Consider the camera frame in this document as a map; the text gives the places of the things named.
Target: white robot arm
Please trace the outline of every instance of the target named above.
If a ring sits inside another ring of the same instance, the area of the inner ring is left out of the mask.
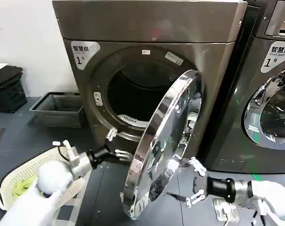
[[[188,207],[212,194],[243,208],[255,210],[264,226],[266,222],[270,226],[285,226],[285,220],[281,219],[285,216],[285,187],[281,184],[271,181],[215,179],[207,176],[206,168],[195,157],[189,160],[189,164],[194,167],[197,177],[195,194],[186,199]]]
[[[67,148],[69,164],[61,161],[44,164],[38,171],[38,181],[16,200],[0,221],[0,226],[46,226],[53,218],[60,196],[74,180],[95,169],[107,157],[115,156],[123,161],[131,159],[126,153],[111,154],[106,147],[95,153],[78,154],[68,141],[63,143]],[[285,221],[280,219],[285,216],[285,188],[282,185],[270,181],[215,179],[207,176],[206,168],[196,158],[191,158],[189,164],[198,172],[195,194],[190,198],[174,196],[186,202],[188,208],[212,194],[243,208],[256,210],[263,225],[267,220],[271,226],[285,226]],[[41,192],[51,196],[46,198]]]

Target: white sticker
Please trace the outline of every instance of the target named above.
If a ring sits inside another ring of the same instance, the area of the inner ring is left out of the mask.
[[[259,132],[260,132],[260,131],[259,131],[259,129],[258,129],[257,127],[252,126],[252,125],[248,125],[248,129],[249,129],[249,130],[251,130],[251,131],[253,131],[253,132],[257,132],[257,133],[259,133]]]
[[[150,55],[151,54],[151,50],[149,49],[142,49],[142,55]]]
[[[94,92],[94,99],[97,106],[103,106],[102,95],[100,92]]]
[[[174,64],[177,64],[178,66],[180,66],[183,63],[183,60],[180,57],[176,56],[171,52],[167,52],[165,58],[172,61]]]
[[[261,72],[267,73],[285,61],[285,41],[276,41],[271,46],[261,66]]]
[[[139,161],[138,159],[134,158],[133,162],[132,162],[132,167],[131,169],[137,173],[140,174],[143,168],[143,163],[141,161]]]
[[[76,66],[84,70],[89,60],[100,50],[99,43],[95,41],[72,41],[71,49]]]
[[[135,215],[139,216],[149,203],[149,192],[147,192],[135,205]]]

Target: laundry basket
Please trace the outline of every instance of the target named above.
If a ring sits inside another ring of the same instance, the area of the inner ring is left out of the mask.
[[[60,147],[61,153],[66,154],[66,148]],[[50,149],[37,157],[29,160],[25,164],[16,168],[14,171],[10,172],[2,181],[0,185],[0,208],[2,210],[8,210],[14,203],[12,189],[13,186],[19,180],[26,180],[32,176],[37,175],[38,169],[43,164],[49,161],[65,161],[58,151],[58,148],[55,147]],[[80,178],[73,182],[69,189],[61,196],[60,202],[57,205],[57,209],[65,205],[69,200],[71,200],[82,188],[84,179]]]

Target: drum opening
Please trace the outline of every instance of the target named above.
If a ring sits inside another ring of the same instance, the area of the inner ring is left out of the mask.
[[[165,64],[143,62],[128,65],[110,81],[108,102],[122,121],[145,128],[177,78],[173,68]]]

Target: washing machine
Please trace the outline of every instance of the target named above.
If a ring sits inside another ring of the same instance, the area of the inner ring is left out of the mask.
[[[285,173],[285,1],[248,3],[251,35],[230,60],[198,155],[211,170]]]
[[[197,151],[247,3],[240,0],[53,1],[97,146],[133,153],[164,94],[189,70],[202,103],[190,147]]]

